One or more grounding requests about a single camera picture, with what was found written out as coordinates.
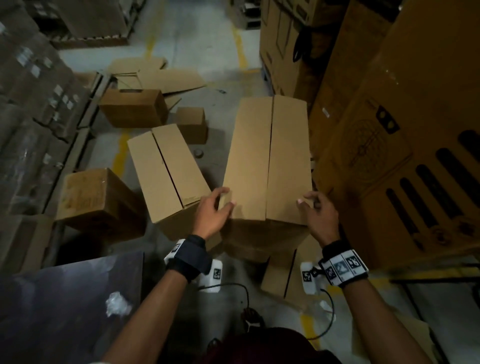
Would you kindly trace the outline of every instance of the hand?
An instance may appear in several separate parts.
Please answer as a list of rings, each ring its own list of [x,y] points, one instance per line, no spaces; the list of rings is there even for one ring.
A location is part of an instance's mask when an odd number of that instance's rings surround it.
[[[300,199],[297,200],[297,206],[307,220],[310,234],[320,243],[320,246],[323,248],[340,240],[338,212],[327,196],[321,192],[310,191],[303,197],[313,201],[313,208]]]
[[[213,190],[210,196],[204,196],[200,200],[197,212],[195,213],[195,222],[193,223],[193,235],[198,235],[208,240],[212,235],[219,232],[225,225],[230,213],[235,207],[235,202],[229,202],[223,208],[217,211],[215,201],[221,194],[225,194],[230,189],[228,187],[218,187]]]

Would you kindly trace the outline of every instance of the black cable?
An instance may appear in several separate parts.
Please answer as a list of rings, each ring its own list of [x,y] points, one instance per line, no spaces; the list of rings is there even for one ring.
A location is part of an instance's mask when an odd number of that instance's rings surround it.
[[[248,289],[247,289],[247,287],[245,287],[243,284],[240,284],[240,283],[220,283],[220,284],[216,284],[214,286],[199,287],[198,290],[201,291],[201,290],[206,290],[207,288],[214,288],[214,287],[221,287],[221,286],[240,286],[240,287],[243,287],[245,292],[247,293],[247,308],[250,307],[250,297],[248,296]]]
[[[326,290],[323,290],[323,289],[320,288],[320,291],[326,293],[328,298],[330,298],[330,303],[332,304],[332,319],[330,320],[330,324],[328,324],[328,327],[324,332],[322,332],[320,335],[315,336],[314,338],[307,338],[307,340],[317,340],[317,339],[321,338],[322,336],[324,336],[330,330],[330,328],[332,327],[333,320],[335,318],[335,307],[333,305],[332,296],[330,296],[330,294]]]

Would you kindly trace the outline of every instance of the dark clothing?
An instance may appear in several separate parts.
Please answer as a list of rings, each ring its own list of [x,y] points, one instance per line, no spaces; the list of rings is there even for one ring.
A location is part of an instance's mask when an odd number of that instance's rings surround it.
[[[198,364],[341,364],[329,351],[316,351],[300,333],[289,328],[267,328],[227,338]]]

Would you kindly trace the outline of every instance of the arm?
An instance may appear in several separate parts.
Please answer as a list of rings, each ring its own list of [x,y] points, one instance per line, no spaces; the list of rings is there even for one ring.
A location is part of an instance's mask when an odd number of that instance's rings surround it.
[[[314,201],[314,208],[301,200],[298,206],[320,246],[340,240],[338,212],[332,202],[321,192],[304,197]],[[347,283],[343,293],[372,363],[432,363],[368,279]]]
[[[219,211],[215,209],[216,199],[228,191],[227,187],[216,188],[210,196],[202,197],[198,205],[192,235],[196,235],[196,241],[200,240],[203,243],[203,248],[205,240],[223,227],[235,205],[228,203]],[[172,259],[173,264],[169,263],[163,278],[115,339],[104,355],[103,362],[110,364],[156,362],[185,287],[199,274],[195,268],[189,265],[186,267],[186,263],[175,262],[175,259]]]

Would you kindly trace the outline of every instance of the gray floor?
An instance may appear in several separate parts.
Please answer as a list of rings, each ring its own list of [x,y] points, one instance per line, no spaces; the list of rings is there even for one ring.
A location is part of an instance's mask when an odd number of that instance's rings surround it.
[[[66,50],[62,58],[75,71],[106,69],[119,57],[162,56],[170,68],[192,67],[208,82],[207,87],[182,95],[179,106],[201,106],[209,126],[208,142],[192,146],[204,151],[198,159],[210,187],[221,186],[232,138],[235,114],[241,97],[265,96],[267,89],[261,79],[258,57],[259,31],[235,29],[226,15],[222,0],[147,0],[135,26],[131,44],[108,49]],[[142,130],[115,130],[105,126],[99,115],[100,131],[88,161],[88,167],[110,167],[133,189],[140,186],[126,148],[129,137]],[[130,242],[113,245],[109,254],[143,250],[152,276],[161,274],[159,257],[172,248],[173,242],[150,224],[147,234]],[[263,294],[258,283],[264,267],[222,255],[225,267],[223,282],[245,284],[250,292],[251,306],[268,326],[288,327],[302,334],[305,317],[298,311]],[[378,278],[377,287],[385,300],[400,312],[413,315],[403,292]],[[467,285],[419,286],[413,289],[422,313],[433,327],[452,363],[480,363],[480,311],[476,308]],[[364,363],[351,353],[351,314],[344,297],[334,295],[337,320],[331,331],[314,343],[330,349],[344,363]],[[229,333],[241,332],[240,312],[246,305],[240,287],[223,287],[218,294],[197,292],[190,286],[180,305],[168,342],[169,361],[185,362],[202,353],[208,342]],[[304,313],[314,317],[314,329],[321,332],[327,325],[325,314],[311,307]]]

